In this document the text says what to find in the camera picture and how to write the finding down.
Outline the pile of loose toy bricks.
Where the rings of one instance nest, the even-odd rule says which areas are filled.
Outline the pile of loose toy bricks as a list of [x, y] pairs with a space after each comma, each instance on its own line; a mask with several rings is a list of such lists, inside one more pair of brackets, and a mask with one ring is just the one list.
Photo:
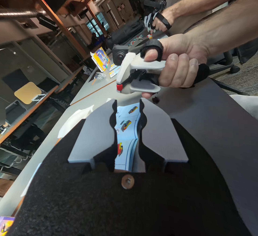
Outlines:
[[140, 35], [140, 36], [137, 36], [136, 38], [134, 38], [130, 43], [128, 43], [128, 46], [130, 47], [133, 44], [137, 44], [140, 41], [144, 41], [146, 39], [152, 39], [152, 38], [153, 38], [153, 34], [148, 34], [145, 37], [143, 35]]

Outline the yellow blue toy box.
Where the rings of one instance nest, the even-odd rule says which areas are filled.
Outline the yellow blue toy box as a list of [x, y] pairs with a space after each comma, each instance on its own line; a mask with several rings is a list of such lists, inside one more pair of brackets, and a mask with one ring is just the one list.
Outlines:
[[104, 72], [110, 63], [110, 59], [107, 56], [105, 50], [100, 47], [94, 53], [90, 52], [90, 55], [93, 62], [99, 68], [100, 72]]

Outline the person's right hand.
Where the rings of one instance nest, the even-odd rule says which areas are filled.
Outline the person's right hand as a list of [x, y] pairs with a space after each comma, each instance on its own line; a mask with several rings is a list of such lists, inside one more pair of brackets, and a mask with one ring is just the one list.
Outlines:
[[208, 51], [197, 36], [176, 34], [159, 40], [165, 67], [159, 76], [162, 87], [188, 88], [193, 85], [199, 64], [207, 63]]

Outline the grey desk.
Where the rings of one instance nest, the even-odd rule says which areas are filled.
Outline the grey desk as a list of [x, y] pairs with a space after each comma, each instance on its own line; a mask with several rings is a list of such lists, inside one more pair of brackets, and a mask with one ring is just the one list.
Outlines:
[[110, 57], [110, 63], [108, 65], [107, 69], [103, 72], [106, 74], [107, 77], [105, 79], [100, 79], [100, 80], [94, 79], [95, 73], [100, 72], [99, 68], [96, 67], [93, 70], [92, 74], [87, 79], [87, 81], [84, 83], [82, 88], [79, 90], [79, 92], [77, 93], [75, 98], [72, 100], [72, 102], [70, 103], [70, 106], [72, 106], [72, 105], [76, 104], [77, 102], [81, 101], [82, 99], [85, 99], [86, 97], [94, 94], [95, 92], [102, 90], [106, 86], [109, 86], [112, 83], [116, 83], [117, 75], [115, 75], [112, 78], [110, 78], [110, 76], [109, 76], [110, 66], [112, 64], [115, 64], [118, 67], [120, 67], [120, 64], [122, 63], [122, 60], [124, 59], [125, 55], [128, 53], [128, 50], [130, 48], [134, 48], [134, 45], [136, 47], [138, 44], [143, 44], [143, 43], [141, 43], [141, 41], [140, 41], [137, 44], [133, 44], [130, 47], [128, 46], [128, 44], [114, 45], [114, 47], [112, 49], [112, 54]]
[[131, 173], [69, 168], [86, 119], [57, 136], [74, 112], [140, 102], [112, 83], [66, 109], [1, 200], [1, 215], [10, 215], [42, 163], [7, 235], [257, 235], [257, 120], [210, 78], [157, 96], [188, 163], [146, 172], [137, 144]]

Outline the person's right forearm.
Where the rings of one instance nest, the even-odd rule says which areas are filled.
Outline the person's right forearm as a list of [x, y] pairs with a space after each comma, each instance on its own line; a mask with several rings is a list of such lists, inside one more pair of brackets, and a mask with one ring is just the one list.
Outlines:
[[187, 47], [182, 53], [207, 59], [236, 48], [240, 61], [245, 63], [257, 53], [257, 7], [258, 0], [236, 0], [187, 32]]

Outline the tan chair seat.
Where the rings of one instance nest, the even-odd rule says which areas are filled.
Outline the tan chair seat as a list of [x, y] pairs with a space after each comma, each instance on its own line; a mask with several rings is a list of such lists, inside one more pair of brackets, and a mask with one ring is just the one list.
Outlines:
[[29, 105], [33, 99], [41, 94], [41, 89], [36, 86], [33, 82], [28, 82], [20, 89], [14, 92], [16, 98], [26, 105]]

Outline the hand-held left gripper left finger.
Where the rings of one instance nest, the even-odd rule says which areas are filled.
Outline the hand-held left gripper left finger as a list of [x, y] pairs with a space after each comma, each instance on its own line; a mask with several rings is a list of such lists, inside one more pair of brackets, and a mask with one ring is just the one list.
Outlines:
[[95, 109], [85, 120], [68, 157], [68, 166], [78, 172], [114, 172], [117, 157], [117, 100]]

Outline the black bag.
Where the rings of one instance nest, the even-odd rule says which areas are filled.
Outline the black bag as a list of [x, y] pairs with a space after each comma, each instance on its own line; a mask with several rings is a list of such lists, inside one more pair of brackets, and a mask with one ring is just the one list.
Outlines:
[[111, 32], [105, 40], [105, 48], [112, 50], [114, 45], [124, 45], [129, 39], [134, 38], [145, 28], [141, 19], [134, 19], [127, 22], [121, 28]]

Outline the purple toy box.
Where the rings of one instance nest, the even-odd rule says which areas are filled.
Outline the purple toy box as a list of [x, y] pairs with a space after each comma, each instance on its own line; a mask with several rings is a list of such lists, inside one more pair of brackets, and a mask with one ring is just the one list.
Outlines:
[[6, 236], [14, 223], [15, 217], [0, 216], [0, 236]]

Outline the orange-edged side table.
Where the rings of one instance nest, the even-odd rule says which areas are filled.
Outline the orange-edged side table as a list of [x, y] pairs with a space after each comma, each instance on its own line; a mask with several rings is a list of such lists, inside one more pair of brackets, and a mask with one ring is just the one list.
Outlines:
[[27, 110], [23, 115], [19, 116], [18, 119], [11, 124], [7, 130], [1, 134], [0, 136], [0, 143], [3, 143], [26, 119], [28, 119], [29, 116], [31, 116], [39, 107], [55, 92], [55, 90], [59, 86], [55, 86], [52, 88], [46, 96], [39, 101], [39, 103], [33, 105], [29, 110]]

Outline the black office chair base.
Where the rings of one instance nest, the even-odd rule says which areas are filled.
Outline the black office chair base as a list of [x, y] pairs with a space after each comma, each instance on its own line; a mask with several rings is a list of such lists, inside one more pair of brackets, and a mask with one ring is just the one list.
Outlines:
[[[231, 74], [237, 73], [240, 71], [240, 67], [232, 64], [233, 62], [233, 56], [236, 56], [235, 50], [232, 49], [230, 51], [224, 52], [222, 54], [218, 54], [216, 56], [208, 57], [207, 59], [207, 65], [210, 69], [209, 76], [219, 73], [221, 71], [224, 71], [226, 69], [229, 69], [229, 72]], [[221, 67], [218, 68], [211, 68], [212, 65], [221, 65]]]

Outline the torn white paper bag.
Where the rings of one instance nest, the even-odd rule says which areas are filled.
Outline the torn white paper bag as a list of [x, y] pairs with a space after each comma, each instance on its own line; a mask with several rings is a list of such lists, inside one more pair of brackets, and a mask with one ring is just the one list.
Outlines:
[[60, 128], [57, 138], [65, 137], [82, 119], [86, 119], [93, 112], [94, 105], [85, 109], [79, 109], [74, 112]]

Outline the small blue leaflet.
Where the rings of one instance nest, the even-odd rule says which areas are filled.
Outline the small blue leaflet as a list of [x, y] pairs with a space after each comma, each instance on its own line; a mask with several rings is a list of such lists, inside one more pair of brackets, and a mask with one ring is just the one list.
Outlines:
[[23, 192], [21, 193], [20, 197], [24, 197], [24, 196], [26, 195], [26, 193], [27, 193], [27, 191], [28, 191], [28, 188], [29, 188], [29, 186], [30, 186], [30, 184], [31, 184], [31, 182], [32, 182], [32, 180], [33, 180], [35, 174], [37, 173], [39, 167], [41, 166], [41, 164], [42, 164], [42, 163], [39, 163], [39, 164], [38, 164], [36, 170], [34, 171], [33, 175], [31, 176], [30, 180], [28, 181], [28, 183], [27, 183], [25, 189], [23, 190]]

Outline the open blue instruction booklet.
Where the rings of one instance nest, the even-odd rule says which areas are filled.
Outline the open blue instruction booklet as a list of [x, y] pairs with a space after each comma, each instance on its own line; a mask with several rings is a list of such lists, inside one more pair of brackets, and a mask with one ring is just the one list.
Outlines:
[[134, 152], [138, 141], [137, 125], [140, 103], [118, 106], [116, 113], [117, 157], [115, 169], [132, 171]]

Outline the person's pale trouser leg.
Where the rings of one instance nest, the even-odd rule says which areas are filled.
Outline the person's pale trouser leg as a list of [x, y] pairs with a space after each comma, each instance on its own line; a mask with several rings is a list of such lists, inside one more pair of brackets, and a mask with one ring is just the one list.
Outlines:
[[230, 95], [243, 109], [258, 120], [258, 96]]

